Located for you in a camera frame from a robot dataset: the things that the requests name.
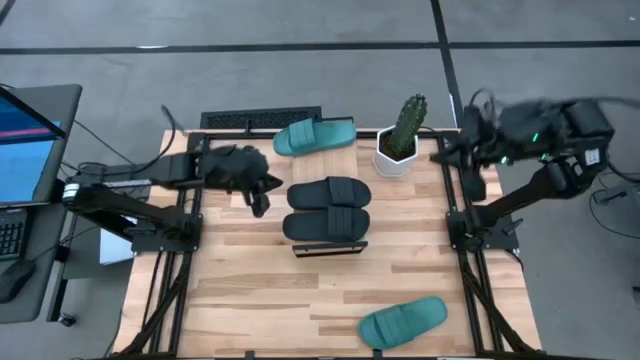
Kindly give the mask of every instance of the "potted cactus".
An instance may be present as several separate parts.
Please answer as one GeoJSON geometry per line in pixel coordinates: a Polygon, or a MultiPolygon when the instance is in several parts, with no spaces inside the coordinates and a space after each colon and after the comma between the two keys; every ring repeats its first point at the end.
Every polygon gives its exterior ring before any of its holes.
{"type": "Polygon", "coordinates": [[[380,175],[399,177],[418,158],[418,130],[427,115],[427,101],[417,94],[404,103],[394,126],[378,131],[373,164],[380,175]]]}

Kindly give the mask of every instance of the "wooden table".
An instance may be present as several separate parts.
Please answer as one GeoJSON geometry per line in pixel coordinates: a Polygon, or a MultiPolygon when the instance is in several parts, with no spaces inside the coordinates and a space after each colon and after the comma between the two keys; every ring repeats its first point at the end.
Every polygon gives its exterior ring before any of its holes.
{"type": "MultiPolygon", "coordinates": [[[[176,136],[170,153],[186,149],[187,139],[176,136]]],[[[428,160],[437,150],[435,140],[420,140],[421,155],[400,179],[377,174],[374,139],[298,158],[275,154],[271,140],[212,142],[225,144],[257,147],[284,185],[269,193],[271,209],[261,219],[252,216],[240,193],[204,192],[204,234],[193,257],[178,356],[242,357],[255,350],[257,357],[367,357],[371,349],[356,333],[360,318],[426,296],[445,301],[447,321],[385,356],[474,354],[458,259],[444,221],[448,204],[442,170],[428,160]],[[357,255],[298,259],[294,242],[282,234],[282,220],[292,212],[286,190],[329,175],[359,178],[370,187],[373,200],[365,208],[371,215],[365,236],[369,246],[357,255]]],[[[501,195],[498,176],[495,169],[484,176],[491,201],[501,195]]],[[[454,184],[459,187],[457,178],[454,184]]],[[[154,187],[149,201],[175,205],[176,194],[154,187]]],[[[504,251],[485,254],[496,305],[522,338],[539,348],[519,264],[504,251]]],[[[155,259],[149,253],[134,261],[115,351],[140,330],[155,259]]],[[[478,306],[485,347],[491,348],[486,316],[478,306]]],[[[161,350],[168,346],[173,310],[167,314],[161,350]]]]}

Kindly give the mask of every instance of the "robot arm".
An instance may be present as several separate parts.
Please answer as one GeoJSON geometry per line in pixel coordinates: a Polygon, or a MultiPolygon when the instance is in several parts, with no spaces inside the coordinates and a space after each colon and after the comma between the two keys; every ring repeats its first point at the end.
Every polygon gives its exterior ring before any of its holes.
{"type": "Polygon", "coordinates": [[[241,191],[253,215],[262,217],[270,206],[266,193],[282,185],[268,170],[265,156],[252,146],[203,146],[201,151],[163,156],[153,166],[81,167],[66,180],[62,202],[74,213],[131,241],[133,251],[194,251],[202,228],[200,214],[187,214],[177,206],[160,208],[112,189],[159,185],[171,190],[241,191]]]}
{"type": "Polygon", "coordinates": [[[598,104],[590,100],[523,102],[493,117],[469,105],[463,121],[460,136],[431,160],[460,169],[464,190],[473,201],[486,198],[481,167],[525,159],[539,159],[546,168],[534,175],[527,190],[546,191],[531,200],[577,196],[606,168],[606,150],[614,134],[598,104]]]}

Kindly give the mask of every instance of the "desk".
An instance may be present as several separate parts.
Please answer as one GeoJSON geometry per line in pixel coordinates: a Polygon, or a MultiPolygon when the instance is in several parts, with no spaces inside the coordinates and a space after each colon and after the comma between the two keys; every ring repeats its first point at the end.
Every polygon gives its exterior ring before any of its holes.
{"type": "MultiPolygon", "coordinates": [[[[171,151],[184,151],[187,139],[176,136],[171,151]]],[[[447,321],[385,356],[474,354],[458,259],[444,221],[442,170],[428,160],[435,140],[420,140],[421,155],[400,179],[377,174],[371,161],[375,139],[298,158],[275,154],[271,140],[212,142],[225,144],[257,147],[284,185],[269,193],[271,209],[261,219],[253,218],[239,193],[204,191],[204,234],[193,255],[178,357],[244,357],[246,350],[255,350],[256,357],[370,357],[371,349],[356,334],[362,316],[434,295],[446,302],[447,321]],[[357,255],[296,258],[294,242],[282,234],[282,220],[292,212],[286,190],[328,175],[357,177],[371,188],[373,200],[365,208],[371,216],[369,246],[357,255]]],[[[498,176],[495,169],[484,175],[491,201],[501,195],[498,176]]],[[[172,205],[175,197],[153,188],[150,202],[172,205]]],[[[486,258],[498,308],[526,342],[539,347],[519,264],[504,251],[486,251],[486,258]]],[[[134,260],[115,351],[140,329],[155,259],[144,254],[134,260]]],[[[156,300],[151,304],[153,310],[156,300]]],[[[484,320],[484,311],[479,313],[484,320]]],[[[167,349],[170,321],[167,316],[161,351],[167,349]]],[[[481,328],[491,348],[486,321],[481,328]]]]}
{"type": "MultiPolygon", "coordinates": [[[[11,92],[45,118],[59,121],[60,127],[69,134],[80,101],[81,90],[80,85],[61,85],[12,89],[11,92]]],[[[66,146],[66,140],[57,140],[53,144],[36,187],[37,197],[51,196],[55,183],[58,182],[58,168],[66,146]]],[[[32,210],[35,216],[27,244],[27,259],[40,254],[60,240],[66,215],[66,209],[62,204],[38,206],[32,210]]],[[[38,317],[55,255],[55,251],[49,251],[38,258],[35,273],[16,298],[10,303],[0,304],[0,324],[32,321],[38,317]]],[[[11,264],[12,261],[0,262],[0,272],[11,264]]]]}

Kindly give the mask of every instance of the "metal bracket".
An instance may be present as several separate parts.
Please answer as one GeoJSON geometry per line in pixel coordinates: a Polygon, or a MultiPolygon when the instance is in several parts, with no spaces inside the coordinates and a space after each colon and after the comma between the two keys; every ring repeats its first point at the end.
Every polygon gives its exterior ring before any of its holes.
{"type": "Polygon", "coordinates": [[[156,230],[156,226],[151,223],[138,221],[137,226],[131,229],[136,232],[131,242],[131,251],[138,253],[145,251],[194,252],[200,247],[202,222],[202,214],[194,214],[191,217],[191,234],[178,234],[178,238],[175,238],[156,230]]]}
{"type": "Polygon", "coordinates": [[[515,222],[511,215],[507,215],[490,227],[483,229],[481,235],[469,235],[466,225],[466,214],[461,211],[448,212],[446,215],[449,229],[449,240],[454,249],[465,249],[475,252],[480,247],[485,249],[513,250],[520,247],[515,228],[522,223],[522,219],[515,222]]]}
{"type": "Polygon", "coordinates": [[[353,241],[345,243],[328,243],[328,244],[311,244],[311,245],[293,245],[293,253],[298,258],[359,254],[369,243],[367,241],[353,241]]]}

